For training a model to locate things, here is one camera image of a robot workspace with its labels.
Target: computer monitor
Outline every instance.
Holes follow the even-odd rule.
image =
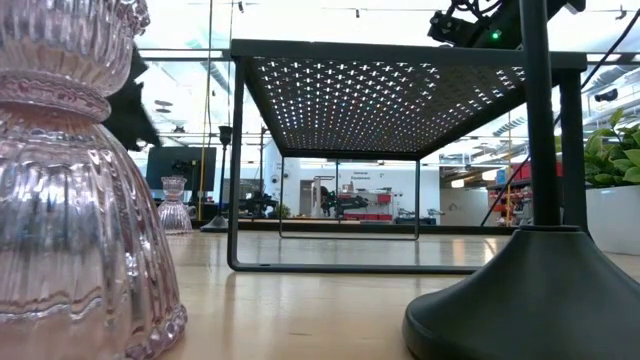
[[[194,191],[190,202],[197,201],[200,190],[201,147],[153,147],[149,150],[147,184],[152,190],[162,189],[162,177],[181,175],[187,179],[186,191]],[[216,148],[205,148],[203,190],[213,191],[216,175]]]

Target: wooden table surface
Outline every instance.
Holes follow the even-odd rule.
[[[264,232],[241,232],[239,239],[239,257],[244,261],[261,256],[282,262],[416,259],[413,242],[279,241],[277,233]],[[431,254],[426,258],[430,262],[477,265],[488,261],[506,241],[423,236],[420,247],[448,249]],[[400,332],[406,305],[461,279],[235,273],[225,262],[226,236],[194,233],[171,237],[169,242],[189,323],[185,337],[160,357],[164,360],[410,360]],[[612,258],[640,278],[638,257]]]

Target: black lamp base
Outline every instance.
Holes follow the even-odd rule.
[[[229,231],[229,223],[220,215],[216,215],[207,225],[200,227],[200,232],[226,233],[227,231]]]
[[[413,300],[420,360],[635,359],[640,285],[572,227],[524,227],[489,264]]]

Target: white planter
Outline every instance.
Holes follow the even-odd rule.
[[[640,185],[587,190],[587,217],[600,250],[640,255]]]

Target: small glass vase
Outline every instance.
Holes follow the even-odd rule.
[[[184,184],[187,179],[181,176],[168,176],[162,178],[162,190],[166,199],[158,207],[160,222],[168,235],[187,234],[192,231],[189,211],[195,208],[187,207],[181,199],[184,194]]]
[[[164,231],[100,124],[144,0],[0,1],[0,359],[152,359],[184,332]]]

